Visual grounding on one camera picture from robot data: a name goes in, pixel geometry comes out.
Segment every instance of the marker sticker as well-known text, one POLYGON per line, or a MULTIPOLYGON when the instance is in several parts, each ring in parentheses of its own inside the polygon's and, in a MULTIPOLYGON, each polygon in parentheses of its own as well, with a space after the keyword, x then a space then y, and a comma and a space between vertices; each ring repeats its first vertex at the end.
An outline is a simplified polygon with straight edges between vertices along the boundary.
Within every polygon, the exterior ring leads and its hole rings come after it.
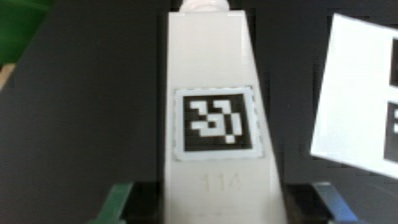
POLYGON ((255 122, 250 87, 177 90, 177 159, 259 157, 255 122))

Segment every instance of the green object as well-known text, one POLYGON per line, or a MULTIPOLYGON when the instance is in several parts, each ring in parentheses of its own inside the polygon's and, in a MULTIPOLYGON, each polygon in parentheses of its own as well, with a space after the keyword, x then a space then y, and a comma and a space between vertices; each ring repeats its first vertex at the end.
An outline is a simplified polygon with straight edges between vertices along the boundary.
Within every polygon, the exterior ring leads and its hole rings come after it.
POLYGON ((0 65, 15 63, 53 0, 0 0, 0 65))
POLYGON ((127 196, 131 192, 133 184, 115 184, 106 201, 102 204, 101 212, 97 214, 95 220, 88 224, 125 224, 120 220, 122 209, 127 201, 127 196))

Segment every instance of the white tower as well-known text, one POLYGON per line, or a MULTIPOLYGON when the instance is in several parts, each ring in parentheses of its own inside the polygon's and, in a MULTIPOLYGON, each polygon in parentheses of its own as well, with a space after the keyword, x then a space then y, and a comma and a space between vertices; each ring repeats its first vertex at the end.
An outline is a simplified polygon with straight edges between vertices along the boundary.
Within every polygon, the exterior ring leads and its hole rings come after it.
POLYGON ((168 14, 165 224, 285 224, 243 11, 168 14))

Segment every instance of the dark background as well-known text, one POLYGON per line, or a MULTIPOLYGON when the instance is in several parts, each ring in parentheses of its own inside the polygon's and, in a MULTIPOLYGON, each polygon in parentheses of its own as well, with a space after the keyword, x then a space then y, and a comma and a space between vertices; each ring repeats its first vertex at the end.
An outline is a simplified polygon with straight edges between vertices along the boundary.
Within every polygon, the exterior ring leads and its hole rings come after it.
MULTIPOLYGON (((332 13, 398 27, 398 1, 230 6, 248 12, 280 179, 332 181, 367 223, 396 224, 398 182, 310 158, 309 143, 332 13)), ((85 223, 111 184, 161 179, 165 16, 177 7, 56 1, 0 94, 1 223, 85 223)))

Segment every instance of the white plastic structure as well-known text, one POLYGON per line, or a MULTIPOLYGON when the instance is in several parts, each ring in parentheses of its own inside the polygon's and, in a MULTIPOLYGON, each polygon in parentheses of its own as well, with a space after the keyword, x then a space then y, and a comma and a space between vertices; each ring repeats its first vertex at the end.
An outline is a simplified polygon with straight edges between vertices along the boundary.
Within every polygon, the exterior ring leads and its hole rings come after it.
POLYGON ((166 64, 165 224, 285 224, 243 11, 168 14, 166 64))
POLYGON ((310 154, 398 178, 398 31, 333 15, 310 154))

